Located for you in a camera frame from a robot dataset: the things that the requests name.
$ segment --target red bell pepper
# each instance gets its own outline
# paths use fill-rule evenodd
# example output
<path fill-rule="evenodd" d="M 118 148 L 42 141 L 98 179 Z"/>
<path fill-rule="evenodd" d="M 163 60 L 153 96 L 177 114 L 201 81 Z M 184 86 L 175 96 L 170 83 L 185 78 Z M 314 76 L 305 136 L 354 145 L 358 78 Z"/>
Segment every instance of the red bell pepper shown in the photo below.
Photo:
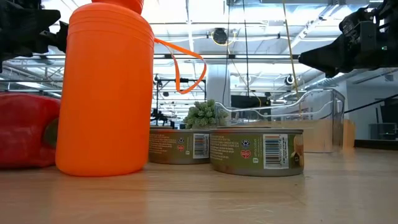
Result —
<path fill-rule="evenodd" d="M 0 168 L 55 164 L 60 100 L 0 93 Z"/>

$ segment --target wooden board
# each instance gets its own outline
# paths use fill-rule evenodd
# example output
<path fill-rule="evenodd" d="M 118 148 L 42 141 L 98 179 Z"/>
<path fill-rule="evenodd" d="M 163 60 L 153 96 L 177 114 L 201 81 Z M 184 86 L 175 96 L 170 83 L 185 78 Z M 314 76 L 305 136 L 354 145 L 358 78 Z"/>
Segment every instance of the wooden board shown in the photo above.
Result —
<path fill-rule="evenodd" d="M 0 171 L 0 223 L 397 223 L 398 152 L 305 157 L 304 175 L 273 178 L 208 164 L 106 178 Z"/>

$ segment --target orange carrying strap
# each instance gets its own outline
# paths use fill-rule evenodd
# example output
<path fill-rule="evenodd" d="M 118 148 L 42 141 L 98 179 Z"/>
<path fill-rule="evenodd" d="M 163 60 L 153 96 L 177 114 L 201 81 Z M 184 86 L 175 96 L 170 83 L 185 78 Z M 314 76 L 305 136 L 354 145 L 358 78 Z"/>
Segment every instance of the orange carrying strap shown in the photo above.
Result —
<path fill-rule="evenodd" d="M 181 93 L 181 94 L 189 93 L 189 92 L 190 92 L 191 90 L 193 90 L 197 85 L 199 85 L 199 83 L 200 83 L 200 82 L 203 80 L 203 78 L 205 77 L 205 75 L 206 75 L 206 70 L 207 70 L 206 62 L 205 62 L 205 60 L 204 60 L 199 54 L 196 54 L 195 52 L 192 52 L 192 51 L 190 51 L 190 50 L 184 49 L 184 48 L 179 47 L 179 46 L 177 46 L 177 45 L 168 43 L 168 42 L 166 42 L 166 41 L 159 40 L 158 38 L 155 38 L 155 43 L 159 43 L 159 44 L 164 45 L 164 46 L 170 51 L 170 53 L 171 53 L 171 55 L 172 55 L 172 57 L 173 57 L 174 65 L 175 65 L 175 86 L 176 86 L 177 91 L 178 91 L 179 93 Z M 171 47 L 171 48 L 173 48 L 173 49 L 175 49 L 175 50 L 178 50 L 178 51 L 181 52 L 181 53 L 184 53 L 184 54 L 187 54 L 187 55 L 191 55 L 191 56 L 193 56 L 193 57 L 195 57 L 195 58 L 198 58 L 198 59 L 202 60 L 203 63 L 205 64 L 205 66 L 204 66 L 204 68 L 203 68 L 203 72 L 201 73 L 199 79 L 198 79 L 192 86 L 190 86 L 189 88 L 187 88 L 186 90 L 182 90 L 182 91 L 181 91 L 181 89 L 180 89 L 180 69 L 178 68 L 177 60 L 175 59 L 174 54 L 173 54 L 173 52 L 169 49 L 169 47 Z"/>

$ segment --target wooden tabletop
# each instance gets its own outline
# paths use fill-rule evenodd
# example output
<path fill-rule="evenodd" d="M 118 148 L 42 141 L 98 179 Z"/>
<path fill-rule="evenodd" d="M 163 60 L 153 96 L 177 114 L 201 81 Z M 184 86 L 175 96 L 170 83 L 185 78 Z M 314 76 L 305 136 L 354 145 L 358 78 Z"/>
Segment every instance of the wooden tabletop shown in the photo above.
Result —
<path fill-rule="evenodd" d="M 1 224 L 398 223 L 398 152 L 306 154 L 303 175 L 148 164 L 105 178 L 0 171 Z"/>

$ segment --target barcode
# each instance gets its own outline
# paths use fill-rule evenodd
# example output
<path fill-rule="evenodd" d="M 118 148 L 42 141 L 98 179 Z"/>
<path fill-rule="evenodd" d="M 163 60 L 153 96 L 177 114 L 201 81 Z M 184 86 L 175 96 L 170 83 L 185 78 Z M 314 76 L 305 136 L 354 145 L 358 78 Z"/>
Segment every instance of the barcode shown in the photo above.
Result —
<path fill-rule="evenodd" d="M 265 169 L 289 168 L 287 134 L 263 135 Z"/>
<path fill-rule="evenodd" d="M 193 134 L 193 158 L 209 158 L 209 134 Z"/>

